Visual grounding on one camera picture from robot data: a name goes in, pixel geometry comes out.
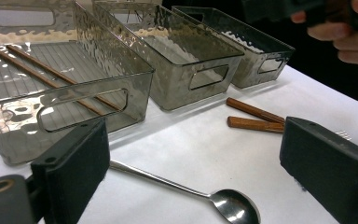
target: white table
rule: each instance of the white table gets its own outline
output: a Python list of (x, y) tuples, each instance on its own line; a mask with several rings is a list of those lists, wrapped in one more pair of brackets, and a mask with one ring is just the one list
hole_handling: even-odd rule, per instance
[[(345, 130), (358, 145), (358, 102), (286, 66), (276, 81), (245, 90), (230, 87), (173, 112), (150, 100), (144, 122), (109, 134), (111, 158), (201, 192), (239, 190), (258, 206), (262, 223), (337, 223), (280, 166), (281, 134), (227, 126), (227, 116), (254, 119), (225, 105), (228, 97)], [(28, 165), (8, 167), (0, 157), (0, 176), (10, 174), (27, 177), (31, 171)], [(79, 222), (226, 223), (208, 201), (114, 170), (108, 170)]]

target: clear plastic storage bin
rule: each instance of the clear plastic storage bin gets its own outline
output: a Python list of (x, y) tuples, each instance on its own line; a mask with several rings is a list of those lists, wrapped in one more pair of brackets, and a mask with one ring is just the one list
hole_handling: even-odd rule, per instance
[(86, 120), (112, 132), (145, 119), (150, 64), (74, 1), (28, 2), (0, 4), (4, 161), (31, 161)]
[(294, 48), (212, 7), (173, 6), (172, 11), (244, 52), (232, 84), (243, 89), (276, 80)]
[(95, 1), (94, 14), (156, 69), (150, 96), (163, 110), (227, 91), (243, 55), (160, 5)]

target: metal spoon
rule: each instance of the metal spoon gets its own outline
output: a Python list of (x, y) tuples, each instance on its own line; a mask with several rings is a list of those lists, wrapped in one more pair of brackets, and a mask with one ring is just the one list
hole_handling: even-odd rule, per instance
[(217, 208), (220, 214), (230, 223), (235, 224), (255, 224), (260, 223), (260, 215), (257, 207), (247, 196), (234, 189), (221, 189), (216, 193), (205, 194), (185, 186), (173, 183), (170, 180), (152, 175), (146, 171), (130, 167), (119, 161), (110, 161), (110, 168), (115, 170), (128, 172), (133, 175), (157, 181), (158, 183), (192, 193), (202, 198), (209, 199)]

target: wooden chopstick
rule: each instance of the wooden chopstick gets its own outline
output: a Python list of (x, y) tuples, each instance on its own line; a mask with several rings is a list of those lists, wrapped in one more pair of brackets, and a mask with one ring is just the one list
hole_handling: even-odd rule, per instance
[(266, 121), (276, 122), (280, 124), (284, 124), (284, 118), (274, 115), (272, 113), (269, 113), (265, 110), (259, 109), (257, 107), (254, 107), (252, 105), (247, 105), (246, 103), (243, 103), (241, 101), (235, 100), (233, 98), (228, 97), (226, 100), (226, 104), (234, 107), (236, 109), (239, 109), (245, 113), (254, 115), (258, 118), (264, 119)]
[[(22, 57), (22, 59), (28, 60), (29, 62), (34, 63), (34, 64), (40, 66), (41, 68), (49, 71), (52, 75), (61, 78), (62, 80), (68, 82), (69, 84), (72, 84), (72, 85), (77, 84), (77, 82), (74, 81), (73, 79), (65, 76), (64, 74), (62, 74), (61, 72), (59, 72), (59, 71), (55, 70), (54, 68), (48, 66), (47, 64), (40, 62), (36, 58), (31, 57), (30, 55), (26, 54), (22, 50), (14, 47), (14, 46), (11, 46), (11, 45), (7, 45), (7, 49), (12, 51), (12, 52), (14, 52), (14, 53), (16, 53), (18, 56)], [(117, 111), (120, 110), (120, 108), (117, 105), (112, 104), (111, 102), (107, 101), (106, 99), (104, 99), (101, 96), (96, 96), (95, 99), (97, 99), (101, 103), (104, 103), (105, 105), (107, 105), (107, 106), (109, 106), (109, 107), (111, 107), (111, 108), (113, 108), (113, 109), (115, 109)]]
[[(23, 72), (26, 72), (27, 74), (33, 76), (33, 77), (36, 77), (37, 79), (39, 79), (40, 81), (48, 84), (50, 87), (53, 87), (53, 88), (59, 88), (59, 86), (55, 83), (55, 82), (52, 82), (50, 79), (46, 78), (46, 77), (43, 77), (41, 76), (38, 72), (36, 72), (34, 69), (26, 66), (25, 64), (23, 63), (20, 63), (18, 62), (17, 60), (9, 57), (7, 54), (5, 54), (4, 52), (0, 51), (0, 57), (2, 59), (4, 59), (5, 61), (7, 61), (8, 63), (11, 63), (13, 64), (14, 66), (16, 66), (18, 69), (22, 70)], [(79, 100), (77, 101), (78, 103), (80, 103), (81, 105), (85, 106), (87, 109), (91, 110), (92, 112), (102, 116), (103, 113), (101, 111), (99, 111), (97, 108), (95, 108), (94, 106), (92, 105), (89, 105), (88, 103), (82, 101), (82, 100)]]
[(283, 133), (284, 130), (284, 125), (282, 123), (255, 119), (243, 119), (232, 116), (227, 118), (227, 124), (231, 128), (242, 128), (271, 133)]

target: spoon handle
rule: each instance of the spoon handle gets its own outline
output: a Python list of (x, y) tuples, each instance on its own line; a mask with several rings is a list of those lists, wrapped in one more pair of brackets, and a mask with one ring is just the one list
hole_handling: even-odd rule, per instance
[(119, 162), (119, 161), (110, 161), (110, 168), (115, 169), (115, 170), (119, 170), (119, 171), (123, 171), (123, 172), (127, 172), (127, 173), (130, 173), (130, 174), (133, 174), (133, 175), (138, 175), (138, 176), (144, 177), (146, 179), (154, 180), (154, 181), (156, 181), (156, 182), (158, 182), (160, 184), (167, 185), (167, 186), (170, 186), (170, 187), (175, 188), (175, 189), (181, 189), (183, 191), (186, 191), (188, 193), (191, 193), (191, 194), (203, 197), (203, 198), (208, 198), (209, 199), (209, 197), (210, 197), (209, 194), (201, 193), (199, 191), (190, 189), (190, 188), (182, 186), (180, 184), (176, 184), (176, 183), (172, 182), (171, 180), (167, 180), (167, 179), (162, 178), (162, 177), (157, 176), (157, 175), (152, 175), (152, 174), (150, 174), (150, 173), (148, 173), (146, 171), (137, 169), (135, 167), (131, 167), (131, 166), (126, 165), (126, 164), (124, 164), (122, 162)]

